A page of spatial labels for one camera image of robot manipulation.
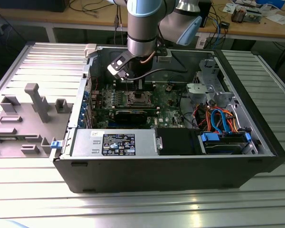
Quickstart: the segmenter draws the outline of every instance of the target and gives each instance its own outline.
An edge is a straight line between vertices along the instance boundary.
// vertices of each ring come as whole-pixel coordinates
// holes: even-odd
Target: blue cable
[[[226,123],[226,117],[225,117],[223,111],[221,111],[219,109],[215,109],[211,113],[211,124],[212,124],[212,126],[214,127],[215,130],[217,130],[220,134],[222,134],[222,131],[219,128],[217,128],[215,123],[214,123],[214,114],[215,114],[215,112],[220,112],[220,114],[222,115],[222,122],[223,122],[224,129],[225,129],[226,132],[229,133],[231,130],[230,130],[228,124]]]
[[[215,48],[215,46],[218,44],[218,40],[219,40],[219,35],[220,35],[220,27],[219,27],[219,23],[217,20],[215,20],[214,18],[211,18],[217,25],[217,30],[218,30],[218,36],[217,39],[215,40],[214,46],[212,47],[212,49]]]

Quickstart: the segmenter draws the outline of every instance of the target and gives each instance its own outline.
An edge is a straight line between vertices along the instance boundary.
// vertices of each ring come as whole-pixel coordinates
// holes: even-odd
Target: metal slotted surface
[[[223,53],[285,150],[284,83],[261,57],[251,52]]]
[[[5,95],[15,95],[19,102],[31,103],[24,88],[27,83],[33,82],[38,83],[39,94],[45,96],[49,103],[57,99],[75,103],[82,70],[87,61],[85,45],[35,43],[26,46],[26,49],[17,58],[17,66],[7,73],[8,79],[0,90],[0,102]]]
[[[265,83],[279,87],[275,80]],[[268,112],[266,101],[257,97],[255,102]],[[271,107],[285,107],[285,101],[276,100]],[[285,124],[272,129],[285,140]],[[285,228],[285,164],[258,174],[240,189],[75,194],[49,159],[0,159],[0,218],[30,228],[58,223],[59,227]]]

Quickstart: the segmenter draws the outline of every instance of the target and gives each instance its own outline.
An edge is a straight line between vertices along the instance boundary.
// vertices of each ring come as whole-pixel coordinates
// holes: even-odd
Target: sticker
[[[103,134],[103,156],[135,155],[134,134]]]
[[[102,137],[104,133],[104,131],[91,131],[91,137]]]

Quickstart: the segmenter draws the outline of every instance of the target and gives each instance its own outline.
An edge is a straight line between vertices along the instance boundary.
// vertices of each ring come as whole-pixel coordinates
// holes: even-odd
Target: wooden tabletop
[[[98,0],[83,0],[84,4],[93,2],[98,2]],[[214,2],[214,8],[221,20],[230,23],[228,34],[285,38],[285,25],[280,25],[266,18],[262,18],[261,23],[234,23],[231,22],[231,14],[222,12],[228,0],[215,0]],[[89,6],[89,9],[105,5],[109,5],[109,3],[103,1],[102,3]],[[80,0],[75,1],[72,7],[81,10]],[[67,8],[63,13],[24,9],[0,9],[0,13],[7,20],[112,26],[116,14],[116,6],[112,5],[98,10],[97,18],[70,8]],[[123,26],[126,27],[128,17],[127,10],[124,7],[122,7],[122,19]],[[211,20],[208,20],[206,26],[200,28],[199,32],[215,32],[215,30]]]

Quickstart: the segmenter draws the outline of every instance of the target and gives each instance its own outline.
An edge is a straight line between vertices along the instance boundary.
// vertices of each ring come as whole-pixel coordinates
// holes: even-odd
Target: motherboard
[[[182,128],[179,90],[172,84],[149,83],[132,90],[129,82],[104,85],[92,92],[92,122],[98,129]]]

